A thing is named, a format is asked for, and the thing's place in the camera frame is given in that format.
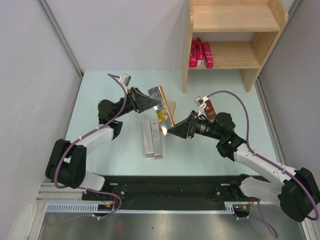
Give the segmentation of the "right silver toothpaste box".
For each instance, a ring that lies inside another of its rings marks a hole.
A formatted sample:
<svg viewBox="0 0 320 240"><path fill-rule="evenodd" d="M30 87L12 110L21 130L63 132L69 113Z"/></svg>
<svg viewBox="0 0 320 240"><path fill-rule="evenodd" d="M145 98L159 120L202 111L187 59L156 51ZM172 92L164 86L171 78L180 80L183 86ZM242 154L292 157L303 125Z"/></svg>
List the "right silver toothpaste box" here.
<svg viewBox="0 0 320 240"><path fill-rule="evenodd" d="M158 123L158 121L151 121L150 126L151 126L154 158L155 159L162 159L163 158L163 148L162 148L162 140L161 140L159 123Z"/></svg>

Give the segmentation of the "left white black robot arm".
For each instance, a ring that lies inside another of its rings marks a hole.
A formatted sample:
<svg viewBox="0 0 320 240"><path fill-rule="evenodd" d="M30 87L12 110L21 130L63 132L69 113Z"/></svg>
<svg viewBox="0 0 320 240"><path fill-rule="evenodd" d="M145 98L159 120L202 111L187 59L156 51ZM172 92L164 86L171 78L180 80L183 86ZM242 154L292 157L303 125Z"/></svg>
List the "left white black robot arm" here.
<svg viewBox="0 0 320 240"><path fill-rule="evenodd" d="M87 156L102 145L114 140L120 134L123 122L116 118L132 111L142 113L161 103L132 87L118 102L101 100L97 106L98 126L91 132L73 142L59 139L55 142L45 177L56 184L57 188L90 189L100 200L110 196L111 188L105 178L87 170Z"/></svg>

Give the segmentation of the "red 3D toothpaste box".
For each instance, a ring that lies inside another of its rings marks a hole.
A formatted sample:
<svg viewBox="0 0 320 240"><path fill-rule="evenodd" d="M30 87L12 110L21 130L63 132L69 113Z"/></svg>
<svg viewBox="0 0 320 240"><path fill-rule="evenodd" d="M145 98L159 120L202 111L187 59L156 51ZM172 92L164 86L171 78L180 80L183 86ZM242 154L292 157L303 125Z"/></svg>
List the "red 3D toothpaste box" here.
<svg viewBox="0 0 320 240"><path fill-rule="evenodd" d="M205 116L211 123L213 123L216 118L216 111L212 105L212 102L209 99L205 101L205 104Z"/></svg>

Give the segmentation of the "gold R&O toothpaste box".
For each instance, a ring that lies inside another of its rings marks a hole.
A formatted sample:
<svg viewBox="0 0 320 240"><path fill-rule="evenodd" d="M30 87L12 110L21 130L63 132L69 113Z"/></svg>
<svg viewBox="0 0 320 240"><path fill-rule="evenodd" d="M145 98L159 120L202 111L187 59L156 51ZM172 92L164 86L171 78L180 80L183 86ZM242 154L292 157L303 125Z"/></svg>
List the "gold R&O toothpaste box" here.
<svg viewBox="0 0 320 240"><path fill-rule="evenodd" d="M168 112L168 100L165 96L165 92L161 85L155 86L148 90L149 96L154 99L159 99L161 104L153 107L158 118L159 126L161 127L162 133L168 135L168 129L175 126L175 122L171 121Z"/></svg>

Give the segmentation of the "left silver toothpaste box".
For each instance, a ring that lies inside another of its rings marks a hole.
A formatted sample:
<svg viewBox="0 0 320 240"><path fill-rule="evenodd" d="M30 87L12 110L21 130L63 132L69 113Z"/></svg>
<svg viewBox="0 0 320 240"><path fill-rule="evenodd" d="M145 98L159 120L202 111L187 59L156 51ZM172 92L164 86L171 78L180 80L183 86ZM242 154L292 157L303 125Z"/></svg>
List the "left silver toothpaste box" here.
<svg viewBox="0 0 320 240"><path fill-rule="evenodd" d="M154 147L153 147L150 119L144 119L142 121L142 130L143 130L145 156L147 158L152 158L154 157Z"/></svg>

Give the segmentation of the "silver toothpaste box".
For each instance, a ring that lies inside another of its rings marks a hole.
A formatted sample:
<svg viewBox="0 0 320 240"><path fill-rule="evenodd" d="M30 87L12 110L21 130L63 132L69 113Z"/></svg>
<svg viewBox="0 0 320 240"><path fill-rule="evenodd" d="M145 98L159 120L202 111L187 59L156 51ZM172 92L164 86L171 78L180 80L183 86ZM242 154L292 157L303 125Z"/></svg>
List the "silver toothpaste box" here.
<svg viewBox="0 0 320 240"><path fill-rule="evenodd" d="M153 147L150 119L144 119L142 121L142 130L143 130L145 156L147 158L152 158L154 157L154 147Z"/></svg>
<svg viewBox="0 0 320 240"><path fill-rule="evenodd" d="M163 158L163 148L162 148L162 140L161 140L159 123L158 123L158 121L151 121L150 126L151 126L154 158L155 159L162 159Z"/></svg>

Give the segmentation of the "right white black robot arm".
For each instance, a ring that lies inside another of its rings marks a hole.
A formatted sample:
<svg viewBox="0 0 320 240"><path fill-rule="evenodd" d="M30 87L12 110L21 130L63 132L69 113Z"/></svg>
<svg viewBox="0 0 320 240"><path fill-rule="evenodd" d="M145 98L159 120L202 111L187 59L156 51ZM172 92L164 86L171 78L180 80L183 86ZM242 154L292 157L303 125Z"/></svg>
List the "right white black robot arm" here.
<svg viewBox="0 0 320 240"><path fill-rule="evenodd" d="M240 175L230 188L235 200L253 197L279 206L296 222L305 219L317 221L320 218L317 208L320 190L312 172L304 167L297 170L266 158L235 133L235 126L228 113L220 112L214 122L210 122L192 111L185 120L169 128L168 133L183 139L193 138L195 134L216 139L217 151L223 158L242 164L265 179L261 181Z"/></svg>

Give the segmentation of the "pink toothpaste box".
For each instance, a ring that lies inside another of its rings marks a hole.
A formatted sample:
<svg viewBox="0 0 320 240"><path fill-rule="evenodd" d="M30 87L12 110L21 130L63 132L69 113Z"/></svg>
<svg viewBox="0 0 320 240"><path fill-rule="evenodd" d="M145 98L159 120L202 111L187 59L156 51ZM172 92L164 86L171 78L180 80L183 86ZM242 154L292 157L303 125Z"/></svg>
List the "pink toothpaste box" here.
<svg viewBox="0 0 320 240"><path fill-rule="evenodd" d="M197 66L203 66L205 63L205 56L203 51L202 40L198 37L195 41Z"/></svg>
<svg viewBox="0 0 320 240"><path fill-rule="evenodd" d="M210 44L208 42L204 42L202 44L204 57L205 57L205 66L207 69L212 69L214 67L214 57L211 51Z"/></svg>
<svg viewBox="0 0 320 240"><path fill-rule="evenodd" d="M198 65L197 52L196 52L196 43L195 41L191 42L190 47L190 56L189 56L189 68L196 68Z"/></svg>

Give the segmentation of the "wooden two-tier shelf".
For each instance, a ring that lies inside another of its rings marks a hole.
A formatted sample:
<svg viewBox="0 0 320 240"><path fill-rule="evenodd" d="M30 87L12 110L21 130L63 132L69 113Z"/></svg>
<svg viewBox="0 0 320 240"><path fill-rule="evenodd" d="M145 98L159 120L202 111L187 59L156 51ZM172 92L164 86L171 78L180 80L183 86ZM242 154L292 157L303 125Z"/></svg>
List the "wooden two-tier shelf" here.
<svg viewBox="0 0 320 240"><path fill-rule="evenodd" d="M211 41L215 69L239 69L250 92L288 22L281 0L190 0L186 4L182 91L194 33L253 33L248 41Z"/></svg>

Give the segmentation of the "orange toothpaste box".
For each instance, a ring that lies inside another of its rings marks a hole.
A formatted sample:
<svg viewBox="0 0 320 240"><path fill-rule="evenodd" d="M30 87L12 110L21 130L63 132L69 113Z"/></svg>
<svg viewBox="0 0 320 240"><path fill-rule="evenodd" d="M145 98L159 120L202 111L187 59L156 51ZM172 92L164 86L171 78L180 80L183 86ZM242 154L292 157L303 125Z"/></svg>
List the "orange toothpaste box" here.
<svg viewBox="0 0 320 240"><path fill-rule="evenodd" d="M174 113L175 113L175 109L176 109L176 102L172 101L172 100L168 100L167 105L168 105L168 112L169 112L170 119L172 122L174 122Z"/></svg>

